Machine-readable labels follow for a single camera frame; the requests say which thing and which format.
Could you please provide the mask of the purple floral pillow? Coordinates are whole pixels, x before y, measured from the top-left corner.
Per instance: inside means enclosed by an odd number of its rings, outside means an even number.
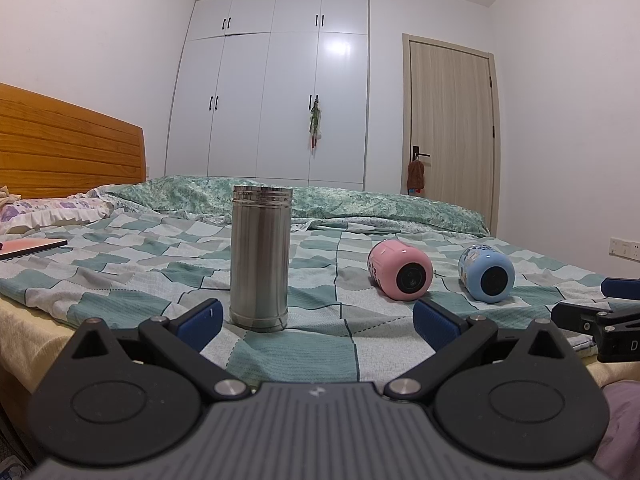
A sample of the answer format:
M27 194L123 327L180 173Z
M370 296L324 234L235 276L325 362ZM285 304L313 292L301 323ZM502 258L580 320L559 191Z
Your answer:
M112 210L109 203L95 197L18 200L1 208L1 234L93 223L108 217Z

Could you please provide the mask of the green checkered bed sheet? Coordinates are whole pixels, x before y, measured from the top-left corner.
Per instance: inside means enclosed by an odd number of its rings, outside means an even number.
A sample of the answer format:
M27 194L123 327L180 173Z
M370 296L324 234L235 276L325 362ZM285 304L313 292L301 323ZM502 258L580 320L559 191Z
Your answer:
M230 304L228 223L118 210L88 226L56 226L39 236L64 238L67 245L1 265L1 364L28 390L88 318L130 328L155 315L176 318L210 298ZM369 252L386 238L431 258L435 276L427 296L460 316L482 314L503 328L523 328L563 300L622 307L602 295L599 274L489 234L316 221L291 235L285 329L254 334L226 323L204 356L251 385L384 384L427 359L432 349L413 329L411 304L386 297L370 279ZM459 258L476 244L497 249L514 265L510 295L496 304L475 300L459 280Z

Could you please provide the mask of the blue cup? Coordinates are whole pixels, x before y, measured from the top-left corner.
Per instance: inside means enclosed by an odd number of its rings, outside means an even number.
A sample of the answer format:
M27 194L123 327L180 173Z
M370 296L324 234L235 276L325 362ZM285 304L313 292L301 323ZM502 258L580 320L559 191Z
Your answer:
M496 304L505 300L513 288L515 269L502 252L476 244L465 249L458 262L459 280L477 301Z

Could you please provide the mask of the beige wooden door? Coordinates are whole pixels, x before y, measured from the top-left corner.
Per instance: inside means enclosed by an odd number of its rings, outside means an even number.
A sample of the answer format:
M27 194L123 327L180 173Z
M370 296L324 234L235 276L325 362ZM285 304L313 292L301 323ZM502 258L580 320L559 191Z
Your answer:
M400 192L407 191L413 145L422 153L425 188L420 196L481 214L498 228L500 110L492 53L405 34L404 131Z

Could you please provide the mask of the green floral duvet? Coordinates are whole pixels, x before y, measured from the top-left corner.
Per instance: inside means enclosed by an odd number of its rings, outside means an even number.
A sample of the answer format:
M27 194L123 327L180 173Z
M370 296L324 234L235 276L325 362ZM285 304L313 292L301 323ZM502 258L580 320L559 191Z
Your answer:
M231 221L232 191L240 185L258 183L246 179L172 176L138 184L102 185L88 194L116 209L154 211L224 224ZM292 195L292 225L302 230L318 221L326 226L357 222L396 232L434 229L478 237L489 234L478 212L428 198L318 186L294 186Z

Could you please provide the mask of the stainless steel thermos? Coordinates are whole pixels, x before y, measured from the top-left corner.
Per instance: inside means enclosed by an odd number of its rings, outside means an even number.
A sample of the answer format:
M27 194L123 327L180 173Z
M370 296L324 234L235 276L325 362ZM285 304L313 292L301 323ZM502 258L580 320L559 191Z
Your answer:
M232 192L230 318L244 330L288 324L290 188L237 185Z

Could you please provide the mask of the orange wooden headboard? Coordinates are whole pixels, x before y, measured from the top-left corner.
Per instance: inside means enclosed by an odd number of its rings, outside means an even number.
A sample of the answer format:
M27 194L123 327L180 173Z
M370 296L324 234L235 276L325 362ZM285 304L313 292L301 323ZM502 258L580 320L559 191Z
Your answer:
M1 183L55 198L146 179L143 130L50 96L2 84Z

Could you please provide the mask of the white wall socket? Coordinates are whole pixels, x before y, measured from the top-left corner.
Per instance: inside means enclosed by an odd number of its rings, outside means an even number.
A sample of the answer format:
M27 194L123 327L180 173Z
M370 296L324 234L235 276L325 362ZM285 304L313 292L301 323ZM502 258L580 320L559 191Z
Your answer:
M631 261L640 261L640 243L633 240L622 240L612 237L608 254L613 257L623 258Z

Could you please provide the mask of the pink tablet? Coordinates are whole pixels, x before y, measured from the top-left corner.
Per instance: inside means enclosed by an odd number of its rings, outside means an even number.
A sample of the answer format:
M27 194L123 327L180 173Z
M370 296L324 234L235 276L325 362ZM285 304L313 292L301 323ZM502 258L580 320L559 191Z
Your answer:
M64 238L20 238L19 240L7 240L1 243L0 259L17 258L66 245L67 240L64 240Z

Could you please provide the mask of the white wardrobe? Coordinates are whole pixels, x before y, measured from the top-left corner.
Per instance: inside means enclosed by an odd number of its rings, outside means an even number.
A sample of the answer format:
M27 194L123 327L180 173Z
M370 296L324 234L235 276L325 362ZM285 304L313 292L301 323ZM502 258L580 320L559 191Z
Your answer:
M360 190L369 0L198 0L175 86L166 174ZM309 111L319 97L318 148Z

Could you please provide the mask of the pink cup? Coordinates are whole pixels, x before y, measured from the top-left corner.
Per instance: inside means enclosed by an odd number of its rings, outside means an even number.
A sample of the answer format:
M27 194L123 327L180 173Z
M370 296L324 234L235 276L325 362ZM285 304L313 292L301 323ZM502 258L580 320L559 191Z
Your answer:
M382 240L369 252L367 265L373 281L387 297L412 301L431 287L434 269L422 250L401 240Z

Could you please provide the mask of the green hanging ornament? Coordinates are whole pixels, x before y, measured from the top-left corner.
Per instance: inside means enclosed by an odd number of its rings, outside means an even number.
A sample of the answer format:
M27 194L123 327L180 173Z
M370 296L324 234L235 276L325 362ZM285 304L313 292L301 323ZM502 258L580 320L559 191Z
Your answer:
M321 110L320 100L318 96L315 96L311 102L311 108L309 111L309 148L314 153L318 148L320 140L320 122L321 122Z

